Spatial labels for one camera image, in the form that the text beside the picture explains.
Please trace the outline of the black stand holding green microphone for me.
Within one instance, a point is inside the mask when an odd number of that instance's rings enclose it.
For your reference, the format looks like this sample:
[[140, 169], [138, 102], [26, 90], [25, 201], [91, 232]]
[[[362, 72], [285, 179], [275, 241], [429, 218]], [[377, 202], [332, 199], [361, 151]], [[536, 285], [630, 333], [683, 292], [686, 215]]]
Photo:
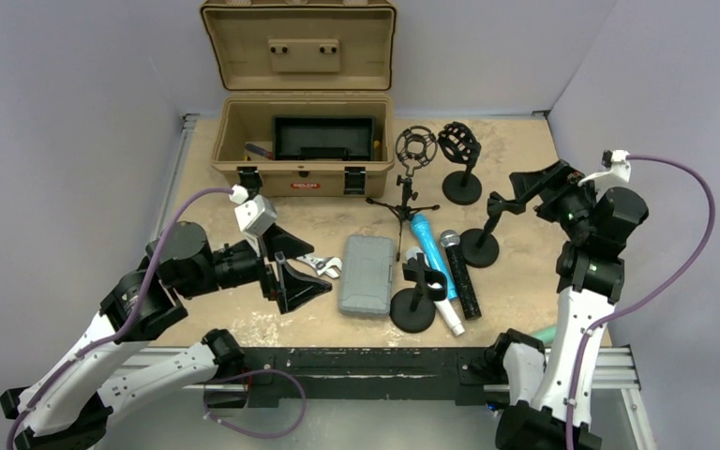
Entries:
[[466, 264], [474, 268], [485, 268], [494, 264], [500, 254], [498, 240], [493, 235], [502, 215], [522, 214], [525, 204], [506, 200], [499, 192], [493, 191], [487, 198], [487, 220], [482, 228], [472, 228], [460, 235], [460, 250]]

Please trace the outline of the black stand holding blue microphone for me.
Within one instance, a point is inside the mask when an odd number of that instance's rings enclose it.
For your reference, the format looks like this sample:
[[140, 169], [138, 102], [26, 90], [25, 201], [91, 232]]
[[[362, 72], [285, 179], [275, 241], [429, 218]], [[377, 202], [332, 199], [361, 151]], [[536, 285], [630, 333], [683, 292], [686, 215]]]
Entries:
[[463, 170], [451, 172], [442, 181], [442, 193], [451, 203], [470, 205], [479, 200], [482, 185], [473, 169], [480, 156], [481, 143], [471, 129], [454, 121], [446, 124], [438, 134], [439, 147], [451, 163], [463, 166]]

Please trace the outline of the black microphone silver grille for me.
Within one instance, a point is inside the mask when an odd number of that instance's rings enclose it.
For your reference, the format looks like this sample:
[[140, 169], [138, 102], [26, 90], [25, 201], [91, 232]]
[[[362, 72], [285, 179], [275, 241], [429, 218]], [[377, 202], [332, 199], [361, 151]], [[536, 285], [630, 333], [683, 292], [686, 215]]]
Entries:
[[443, 231], [440, 234], [440, 244], [455, 283], [457, 298], [461, 304], [464, 318], [467, 321], [480, 319], [482, 311], [467, 269], [459, 234], [454, 230]]

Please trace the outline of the blue microphone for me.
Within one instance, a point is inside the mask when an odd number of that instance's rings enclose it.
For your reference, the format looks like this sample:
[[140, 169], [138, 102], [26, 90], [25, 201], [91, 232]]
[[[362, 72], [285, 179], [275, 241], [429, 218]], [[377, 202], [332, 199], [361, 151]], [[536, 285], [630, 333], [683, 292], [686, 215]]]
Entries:
[[430, 267], [439, 270], [445, 276], [446, 298], [449, 301], [458, 299], [458, 293], [451, 272], [443, 260], [443, 255], [434, 239], [433, 231], [427, 217], [415, 214], [411, 221], [411, 230], [424, 251]]

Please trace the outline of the black tripod shock-mount stand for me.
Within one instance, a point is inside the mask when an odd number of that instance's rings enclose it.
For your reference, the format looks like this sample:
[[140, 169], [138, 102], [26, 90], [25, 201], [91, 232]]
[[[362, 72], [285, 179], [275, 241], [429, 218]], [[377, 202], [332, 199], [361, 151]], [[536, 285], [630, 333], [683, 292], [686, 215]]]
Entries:
[[428, 127], [415, 125], [405, 128], [398, 135], [394, 148], [397, 160], [405, 169], [405, 173], [403, 175], [399, 175], [396, 182], [396, 185], [401, 187], [401, 199], [399, 204], [392, 205], [385, 202], [379, 202], [371, 198], [365, 198], [366, 203], [385, 207], [397, 218], [397, 262], [400, 260], [401, 255], [401, 238], [404, 224], [412, 221], [414, 215], [418, 212], [438, 210], [440, 208], [438, 204], [422, 207], [413, 207], [410, 205], [410, 201], [414, 201], [418, 197], [418, 193], [413, 189], [414, 174], [417, 170], [426, 168], [426, 166], [435, 158], [437, 149], [437, 138]]

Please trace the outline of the black round-base clip stand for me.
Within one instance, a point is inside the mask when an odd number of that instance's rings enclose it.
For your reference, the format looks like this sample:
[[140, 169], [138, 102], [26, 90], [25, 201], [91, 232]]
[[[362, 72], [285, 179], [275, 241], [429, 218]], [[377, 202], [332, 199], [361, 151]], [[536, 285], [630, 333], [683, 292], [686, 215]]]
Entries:
[[402, 273], [414, 285], [393, 296], [389, 316], [399, 330], [418, 334], [429, 329], [435, 320], [436, 303], [446, 299], [446, 278], [429, 265], [424, 253], [417, 253], [402, 264]]

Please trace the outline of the white microphone grey grille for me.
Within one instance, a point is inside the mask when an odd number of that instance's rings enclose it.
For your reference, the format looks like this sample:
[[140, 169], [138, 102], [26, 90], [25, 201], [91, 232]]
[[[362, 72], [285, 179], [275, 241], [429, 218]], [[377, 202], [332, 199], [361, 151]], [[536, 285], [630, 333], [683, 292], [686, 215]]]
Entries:
[[[411, 247], [405, 253], [407, 260], [416, 258], [418, 255], [424, 255], [424, 251], [420, 247]], [[465, 329], [450, 301], [443, 299], [435, 302], [434, 305], [451, 333], [455, 337], [461, 336]]]

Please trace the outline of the mint green microphone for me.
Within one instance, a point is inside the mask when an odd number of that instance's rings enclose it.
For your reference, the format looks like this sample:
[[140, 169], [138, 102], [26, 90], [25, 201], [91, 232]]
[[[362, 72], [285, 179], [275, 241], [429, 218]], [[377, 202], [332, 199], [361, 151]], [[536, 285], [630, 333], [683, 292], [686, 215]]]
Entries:
[[556, 333], [557, 333], [557, 326], [551, 325], [551, 326], [547, 326], [547, 327], [544, 327], [542, 329], [532, 332], [531, 336], [533, 338], [539, 339], [546, 346], [550, 347], [556, 338]]

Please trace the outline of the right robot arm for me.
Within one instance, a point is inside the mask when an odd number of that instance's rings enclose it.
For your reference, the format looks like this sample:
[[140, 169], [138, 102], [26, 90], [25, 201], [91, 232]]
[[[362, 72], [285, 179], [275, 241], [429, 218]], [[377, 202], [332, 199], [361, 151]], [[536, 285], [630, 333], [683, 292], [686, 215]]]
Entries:
[[499, 217], [521, 214], [539, 198], [536, 215], [567, 236], [556, 262], [558, 319], [551, 348], [509, 329], [491, 346], [488, 367], [509, 384], [509, 403], [496, 430], [499, 449], [599, 449], [591, 431], [593, 373], [606, 329], [624, 285], [620, 255], [649, 215], [646, 202], [626, 187], [631, 164], [615, 156], [585, 175], [559, 160], [536, 172], [513, 172], [514, 199], [492, 192], [487, 206]]

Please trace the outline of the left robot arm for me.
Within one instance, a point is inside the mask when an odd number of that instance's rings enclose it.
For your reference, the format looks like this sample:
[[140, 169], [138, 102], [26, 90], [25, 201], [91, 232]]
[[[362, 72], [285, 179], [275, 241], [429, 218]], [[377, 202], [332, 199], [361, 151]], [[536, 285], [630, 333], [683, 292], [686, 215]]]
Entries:
[[11, 421], [10, 449], [87, 449], [124, 416], [186, 385], [250, 379], [245, 354], [225, 329], [207, 332], [191, 347], [119, 375], [118, 369], [188, 315], [185, 301], [251, 283], [290, 313], [330, 292], [329, 282], [291, 267], [310, 245], [279, 227], [262, 256], [247, 242], [212, 249], [204, 228], [179, 221], [146, 247], [141, 265], [101, 301], [79, 340], [41, 380], [0, 396]]

